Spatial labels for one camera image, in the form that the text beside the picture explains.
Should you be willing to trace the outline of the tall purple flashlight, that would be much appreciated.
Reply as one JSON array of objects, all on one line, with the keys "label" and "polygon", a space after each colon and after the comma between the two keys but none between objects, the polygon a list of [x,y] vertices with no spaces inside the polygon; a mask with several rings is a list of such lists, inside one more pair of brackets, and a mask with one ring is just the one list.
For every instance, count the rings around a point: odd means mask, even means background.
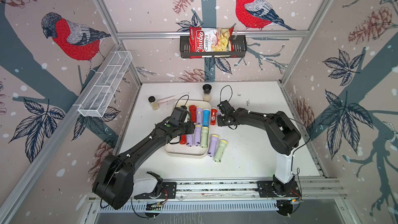
[{"label": "tall purple flashlight", "polygon": [[194,145],[195,146],[201,145],[201,132],[202,132],[202,126],[196,125],[195,129],[194,129]]}]

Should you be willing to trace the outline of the red flashlight with white logo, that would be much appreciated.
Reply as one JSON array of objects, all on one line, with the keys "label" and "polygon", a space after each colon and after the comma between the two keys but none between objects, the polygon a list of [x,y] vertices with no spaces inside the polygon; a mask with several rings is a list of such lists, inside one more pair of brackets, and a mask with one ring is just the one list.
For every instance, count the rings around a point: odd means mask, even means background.
[{"label": "red flashlight with white logo", "polygon": [[216,125],[217,112],[218,112],[218,109],[216,107],[211,108],[210,125]]}]

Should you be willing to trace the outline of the purple flashlight across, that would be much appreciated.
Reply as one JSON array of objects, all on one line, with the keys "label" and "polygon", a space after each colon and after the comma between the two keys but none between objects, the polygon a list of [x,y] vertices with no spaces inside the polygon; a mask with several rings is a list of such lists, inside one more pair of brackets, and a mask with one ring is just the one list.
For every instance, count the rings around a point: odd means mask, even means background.
[{"label": "purple flashlight across", "polygon": [[192,134],[186,134],[186,139],[187,139],[186,145],[188,147],[192,147],[193,146],[193,135]]}]

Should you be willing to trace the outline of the green flashlight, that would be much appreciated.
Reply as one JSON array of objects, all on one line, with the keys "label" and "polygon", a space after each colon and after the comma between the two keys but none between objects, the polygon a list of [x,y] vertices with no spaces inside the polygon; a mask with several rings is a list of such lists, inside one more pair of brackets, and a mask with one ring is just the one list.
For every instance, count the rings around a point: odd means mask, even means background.
[{"label": "green flashlight", "polygon": [[225,140],[220,140],[218,143],[218,147],[214,156],[214,162],[220,163],[221,158],[223,156],[224,151],[226,150],[228,142]]},{"label": "green flashlight", "polygon": [[202,127],[201,129],[201,147],[208,147],[209,127]]}]

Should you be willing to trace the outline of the blue flashlight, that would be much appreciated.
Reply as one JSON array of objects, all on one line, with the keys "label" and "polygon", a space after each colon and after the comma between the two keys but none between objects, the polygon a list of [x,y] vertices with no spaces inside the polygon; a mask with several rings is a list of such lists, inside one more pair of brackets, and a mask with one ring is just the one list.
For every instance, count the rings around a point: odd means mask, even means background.
[{"label": "blue flashlight", "polygon": [[203,126],[209,127],[210,124],[210,109],[204,108],[203,109]]}]

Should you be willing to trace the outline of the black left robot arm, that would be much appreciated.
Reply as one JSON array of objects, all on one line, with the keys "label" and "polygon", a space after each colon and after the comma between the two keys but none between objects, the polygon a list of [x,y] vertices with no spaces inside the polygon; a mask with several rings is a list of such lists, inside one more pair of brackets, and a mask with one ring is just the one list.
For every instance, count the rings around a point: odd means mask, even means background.
[{"label": "black left robot arm", "polygon": [[120,209],[133,195],[135,172],[158,149],[172,139],[194,133],[194,123],[185,106],[174,108],[171,116],[155,125],[152,132],[127,151],[108,155],[102,161],[92,192],[114,209]]}]

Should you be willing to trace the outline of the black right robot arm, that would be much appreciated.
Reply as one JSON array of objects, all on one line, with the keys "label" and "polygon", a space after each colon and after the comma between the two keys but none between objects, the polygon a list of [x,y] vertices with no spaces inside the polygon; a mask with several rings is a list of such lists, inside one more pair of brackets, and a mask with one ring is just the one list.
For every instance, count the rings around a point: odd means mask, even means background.
[{"label": "black right robot arm", "polygon": [[272,148],[277,152],[274,186],[287,186],[293,182],[293,154],[299,148],[301,133],[291,119],[282,111],[274,114],[257,113],[245,108],[235,109],[228,101],[218,105],[221,115],[217,117],[218,126],[231,127],[248,125],[264,130]]}]

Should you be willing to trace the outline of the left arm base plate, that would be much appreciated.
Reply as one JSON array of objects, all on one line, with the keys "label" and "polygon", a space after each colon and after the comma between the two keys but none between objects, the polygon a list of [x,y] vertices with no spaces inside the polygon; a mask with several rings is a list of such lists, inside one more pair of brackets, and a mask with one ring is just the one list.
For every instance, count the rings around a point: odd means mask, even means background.
[{"label": "left arm base plate", "polygon": [[151,193],[143,193],[140,195],[134,196],[135,200],[165,200],[175,199],[176,198],[176,182],[163,182],[162,185],[156,185],[155,189]]}]

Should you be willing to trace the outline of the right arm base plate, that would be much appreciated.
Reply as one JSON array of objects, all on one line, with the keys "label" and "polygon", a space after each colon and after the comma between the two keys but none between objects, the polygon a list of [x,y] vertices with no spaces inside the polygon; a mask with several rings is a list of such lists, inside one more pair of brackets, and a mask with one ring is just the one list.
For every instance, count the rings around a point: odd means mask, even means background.
[{"label": "right arm base plate", "polygon": [[294,179],[287,184],[273,181],[257,181],[257,187],[260,198],[299,198],[302,195]]}]

